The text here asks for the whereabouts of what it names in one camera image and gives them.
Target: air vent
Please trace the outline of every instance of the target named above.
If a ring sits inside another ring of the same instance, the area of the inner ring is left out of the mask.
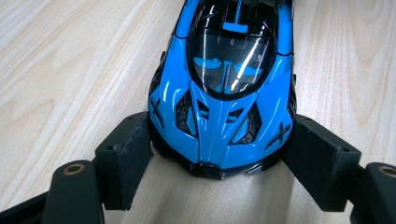
[[[165,63],[161,63],[160,66],[155,71],[154,77],[151,80],[151,84],[149,85],[148,95],[151,95],[161,83],[161,78],[163,77],[163,67]]]
[[[235,110],[234,112],[231,112],[230,114],[228,114],[227,123],[236,122],[239,119],[239,116],[242,114],[243,111],[244,111],[244,109],[238,109],[238,110]]]
[[[195,124],[192,116],[192,103],[190,92],[181,98],[176,105],[176,126],[189,135],[196,135]]]
[[[290,118],[292,120],[295,120],[295,118],[296,118],[296,111],[297,111],[296,93],[295,93],[294,88],[290,87],[290,94],[289,94],[289,100],[288,100],[288,112],[289,112]]]
[[[209,119],[209,108],[207,108],[206,105],[204,105],[204,104],[202,104],[201,102],[198,101],[198,109],[199,109],[199,114],[204,119]]]
[[[233,144],[250,144],[254,142],[259,133],[260,127],[262,126],[262,119],[260,118],[259,109],[256,104],[251,107],[247,114],[247,119],[244,121],[242,126],[232,140]]]

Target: blue car body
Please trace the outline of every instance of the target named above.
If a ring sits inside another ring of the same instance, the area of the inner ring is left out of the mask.
[[[186,1],[148,94],[161,154],[217,179],[276,163],[296,112],[292,34],[292,1]]]

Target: model car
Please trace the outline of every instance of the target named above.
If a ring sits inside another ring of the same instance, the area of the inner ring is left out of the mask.
[[[150,139],[197,176],[278,161],[296,114],[293,1],[188,0],[148,93]]]

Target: windshield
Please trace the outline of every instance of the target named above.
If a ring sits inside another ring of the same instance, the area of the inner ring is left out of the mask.
[[[191,76],[211,95],[245,94],[266,79],[275,56],[273,38],[220,36],[204,30],[191,38]]]

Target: wood grain surface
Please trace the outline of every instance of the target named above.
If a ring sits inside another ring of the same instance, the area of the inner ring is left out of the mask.
[[[0,1],[0,211],[91,160],[149,83],[183,0]],[[296,0],[298,112],[396,164],[396,3]],[[348,223],[321,212],[283,163],[259,175],[192,177],[155,155],[129,212],[107,223]]]

